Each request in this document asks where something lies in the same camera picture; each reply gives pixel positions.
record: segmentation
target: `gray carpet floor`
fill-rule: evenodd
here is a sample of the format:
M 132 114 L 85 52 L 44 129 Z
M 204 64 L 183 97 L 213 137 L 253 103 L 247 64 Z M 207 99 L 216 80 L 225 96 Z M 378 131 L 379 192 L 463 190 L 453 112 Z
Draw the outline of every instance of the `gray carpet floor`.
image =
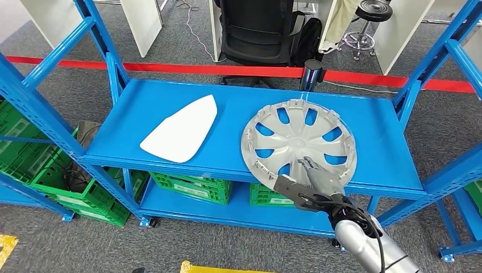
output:
M 194 31 L 212 51 L 209 10 L 206 1 L 192 0 L 200 11 L 192 13 Z M 98 6 L 119 54 L 125 62 L 211 64 L 203 48 L 185 25 L 186 11 L 169 1 L 163 10 L 165 26 L 146 58 L 139 56 L 122 9 Z M 363 22 L 350 28 L 357 29 Z M 444 26 L 422 24 L 392 69 L 391 74 L 408 76 L 444 30 Z M 50 48 L 32 22 L 28 22 L 0 44 L 4 55 L 43 57 Z M 83 39 L 67 59 L 101 60 L 90 37 Z M 343 50 L 325 56 L 327 69 L 380 73 L 375 57 L 352 59 Z M 26 74 L 33 66 L 17 65 Z M 132 77 L 187 82 L 216 83 L 219 76 L 129 73 Z M 452 60 L 440 69 L 437 78 L 463 80 Z M 297 89 L 298 81 L 274 79 L 281 89 Z M 234 84 L 245 85 L 239 80 Z M 376 90 L 396 91 L 374 86 Z M 111 103 L 104 71 L 56 68 L 38 90 L 71 124 L 81 119 L 102 122 Z M 317 92 L 390 97 L 319 84 Z M 482 135 L 480 102 L 474 95 L 423 91 L 418 97 L 406 138 L 422 179 L 480 143 Z M 366 203 L 367 197 L 356 196 Z M 380 214 L 397 200 L 382 199 Z M 468 240 L 460 215 L 451 198 L 444 200 L 460 230 Z M 0 234 L 11 234 L 19 243 L 0 270 L 7 272 L 131 272 L 144 266 L 149 272 L 179 272 L 181 262 L 276 272 L 362 272 L 348 253 L 333 248 L 326 238 L 278 233 L 266 230 L 160 219 L 158 227 L 137 226 L 131 217 L 124 227 L 86 218 L 63 223 L 60 217 L 36 208 L 0 205 Z M 439 245 L 450 239 L 434 205 L 388 228 L 388 233 L 421 266 L 424 272 L 482 272 L 480 255 L 457 257 L 453 264 L 437 257 Z

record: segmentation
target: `beige pants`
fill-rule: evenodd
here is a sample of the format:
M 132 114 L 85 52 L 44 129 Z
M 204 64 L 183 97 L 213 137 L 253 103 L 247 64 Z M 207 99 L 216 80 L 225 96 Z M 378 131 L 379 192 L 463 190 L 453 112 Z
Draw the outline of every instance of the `beige pants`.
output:
M 337 43 L 345 33 L 361 0 L 337 0 L 325 41 Z

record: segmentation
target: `black cylindrical post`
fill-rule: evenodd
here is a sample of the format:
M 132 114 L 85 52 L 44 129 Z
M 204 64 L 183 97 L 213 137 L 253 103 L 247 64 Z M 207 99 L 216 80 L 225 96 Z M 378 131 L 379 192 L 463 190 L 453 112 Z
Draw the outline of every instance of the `black cylindrical post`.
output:
M 321 71 L 321 62 L 310 59 L 305 62 L 305 69 L 301 77 L 300 91 L 311 92 L 315 88 Z

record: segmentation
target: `stool seat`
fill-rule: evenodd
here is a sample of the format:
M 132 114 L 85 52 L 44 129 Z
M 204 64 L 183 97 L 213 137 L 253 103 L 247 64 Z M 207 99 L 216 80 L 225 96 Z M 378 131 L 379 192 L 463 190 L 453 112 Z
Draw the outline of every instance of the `stool seat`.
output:
M 385 22 L 392 16 L 393 10 L 388 4 L 382 1 L 362 0 L 355 14 L 369 22 Z

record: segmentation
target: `green plastic crate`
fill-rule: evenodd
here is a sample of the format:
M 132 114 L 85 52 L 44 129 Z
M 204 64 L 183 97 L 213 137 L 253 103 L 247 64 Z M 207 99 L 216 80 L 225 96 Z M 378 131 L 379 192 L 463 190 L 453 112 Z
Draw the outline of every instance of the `green plastic crate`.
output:
M 468 194 L 472 197 L 473 202 L 479 208 L 482 216 L 482 180 L 475 181 L 464 187 Z
M 0 135 L 48 139 L 7 101 L 0 104 Z M 53 144 L 0 140 L 0 172 L 29 184 L 57 149 Z
M 123 226 L 130 214 L 129 210 L 118 201 L 114 201 L 110 209 L 106 212 L 92 212 L 85 208 L 71 208 L 71 210 L 83 217 L 107 222 L 116 226 Z
M 263 184 L 250 185 L 250 205 L 252 206 L 288 206 L 293 207 L 293 201 L 270 190 Z
M 82 193 L 71 192 L 64 184 L 62 175 L 65 167 L 71 163 L 70 157 L 63 151 L 58 151 L 47 163 L 44 170 L 31 183 L 31 187 L 46 193 L 50 198 L 56 200 L 67 208 L 84 209 L 90 212 L 105 214 L 111 210 L 115 198 L 100 186 L 95 179 L 91 179 Z M 124 179 L 122 170 L 109 168 L 107 173 L 116 178 L 120 186 L 123 186 Z M 139 197 L 140 190 L 145 185 L 148 175 L 145 172 L 134 171 L 131 175 L 134 196 Z
M 195 198 L 227 205 L 232 191 L 232 181 L 183 175 L 164 175 L 150 172 L 156 184 L 171 191 Z

